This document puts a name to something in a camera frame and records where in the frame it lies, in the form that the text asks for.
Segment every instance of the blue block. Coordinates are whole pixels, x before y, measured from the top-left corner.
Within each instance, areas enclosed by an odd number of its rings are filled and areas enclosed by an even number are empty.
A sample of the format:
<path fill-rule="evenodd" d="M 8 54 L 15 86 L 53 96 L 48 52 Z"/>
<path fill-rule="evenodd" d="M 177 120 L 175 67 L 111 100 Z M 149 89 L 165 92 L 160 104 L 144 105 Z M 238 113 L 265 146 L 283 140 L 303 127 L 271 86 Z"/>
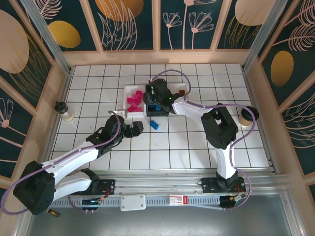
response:
<path fill-rule="evenodd" d="M 154 122 L 154 120 L 150 121 L 150 126 L 155 129 L 158 130 L 158 124 Z"/>

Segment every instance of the glass jar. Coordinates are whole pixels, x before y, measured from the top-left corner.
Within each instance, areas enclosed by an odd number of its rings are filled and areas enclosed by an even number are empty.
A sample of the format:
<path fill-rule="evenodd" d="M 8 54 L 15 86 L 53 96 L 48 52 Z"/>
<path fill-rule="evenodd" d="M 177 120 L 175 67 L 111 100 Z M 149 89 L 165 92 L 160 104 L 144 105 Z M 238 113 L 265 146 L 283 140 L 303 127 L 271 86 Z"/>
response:
<path fill-rule="evenodd" d="M 72 121 L 74 118 L 74 113 L 69 109 L 65 102 L 56 102 L 55 111 L 58 115 L 66 122 Z"/>

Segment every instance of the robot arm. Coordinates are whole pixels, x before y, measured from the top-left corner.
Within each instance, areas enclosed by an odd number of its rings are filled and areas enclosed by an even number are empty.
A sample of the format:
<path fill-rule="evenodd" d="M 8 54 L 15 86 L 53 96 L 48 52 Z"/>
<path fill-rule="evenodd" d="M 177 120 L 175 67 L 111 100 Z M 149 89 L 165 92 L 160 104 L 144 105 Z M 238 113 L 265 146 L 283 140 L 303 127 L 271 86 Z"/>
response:
<path fill-rule="evenodd" d="M 115 135 L 118 128 L 118 122 L 115 116 L 111 116 L 107 120 L 105 127 L 101 127 L 94 134 L 90 135 L 86 141 L 76 149 L 54 160 L 43 162 L 42 164 L 38 164 L 36 161 L 29 163 L 25 167 L 21 178 L 49 165 L 52 165 L 52 167 L 18 183 L 13 190 L 13 194 L 31 213 L 40 214 L 58 198 L 78 191 L 87 190 L 91 192 L 91 194 L 96 192 L 99 177 L 93 171 L 82 169 L 74 175 L 67 175 L 77 170 L 80 166 L 103 156 L 105 153 L 109 152 L 112 147 L 120 144 L 124 137 L 132 138 L 142 133 L 143 124 L 141 121 L 133 122 L 133 127 L 131 127 L 131 125 L 125 124 L 125 120 L 122 117 L 118 116 L 118 118 L 121 127 L 113 141 L 100 147 L 93 147 L 94 145 L 102 144 L 110 140 Z M 75 152 L 85 147 L 91 148 Z"/>
<path fill-rule="evenodd" d="M 160 105 L 165 112 L 184 115 L 202 122 L 208 142 L 216 148 L 218 184 L 224 191 L 233 187 L 238 173 L 231 165 L 229 148 L 236 140 L 238 127 L 227 108 L 206 109 L 190 104 L 195 102 L 187 103 L 182 95 L 171 93 L 164 79 L 149 81 L 148 86 L 148 92 L 144 94 L 147 105 Z M 232 151 L 232 162 L 234 162 L 234 151 Z"/>

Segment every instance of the black lid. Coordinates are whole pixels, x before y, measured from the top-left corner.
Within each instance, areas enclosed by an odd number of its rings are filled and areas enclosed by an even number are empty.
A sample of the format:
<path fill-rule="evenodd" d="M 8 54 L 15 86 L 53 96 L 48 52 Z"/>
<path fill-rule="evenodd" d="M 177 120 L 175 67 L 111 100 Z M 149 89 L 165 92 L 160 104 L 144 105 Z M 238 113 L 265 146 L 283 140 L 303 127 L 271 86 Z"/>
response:
<path fill-rule="evenodd" d="M 249 107 L 249 106 L 248 106 L 247 108 L 249 108 L 249 109 L 254 113 L 255 120 L 258 120 L 258 118 L 259 118 L 259 112 L 258 112 L 258 110 L 257 110 L 255 107 Z M 244 108 L 243 108 L 242 111 L 241 111 L 241 115 L 242 115 L 242 117 L 243 117 L 245 120 L 252 121 L 252 116 L 251 116 L 251 114 L 250 114 L 247 110 L 245 110 Z"/>
<path fill-rule="evenodd" d="M 68 106 L 65 102 L 56 102 L 55 111 L 59 114 L 63 114 L 68 110 Z"/>

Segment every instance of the white tile floor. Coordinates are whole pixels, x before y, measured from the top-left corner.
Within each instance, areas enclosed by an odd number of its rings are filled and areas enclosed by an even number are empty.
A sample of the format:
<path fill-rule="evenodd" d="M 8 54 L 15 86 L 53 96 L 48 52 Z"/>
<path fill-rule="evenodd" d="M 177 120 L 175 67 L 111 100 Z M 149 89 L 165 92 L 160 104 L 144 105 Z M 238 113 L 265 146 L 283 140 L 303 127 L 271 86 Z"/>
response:
<path fill-rule="evenodd" d="M 237 103 L 251 105 L 240 66 L 237 64 L 152 64 L 77 66 L 67 97 L 74 111 L 72 122 L 60 122 L 51 158 L 80 145 L 96 129 L 105 125 L 109 110 L 123 106 L 124 86 L 146 84 L 150 77 L 166 69 L 181 70 L 191 81 L 191 100 L 206 105 Z M 176 72 L 168 72 L 168 83 L 184 82 Z M 238 123 L 240 109 L 228 108 L 239 126 L 237 138 L 249 127 Z M 150 127 L 150 118 L 127 118 L 126 124 L 143 121 L 139 137 L 123 142 L 101 158 L 85 165 L 91 170 L 204 169 L 216 168 L 216 152 L 207 140 L 202 123 L 184 116 L 151 118 L 159 130 Z M 268 167 L 258 127 L 235 148 L 237 167 Z"/>

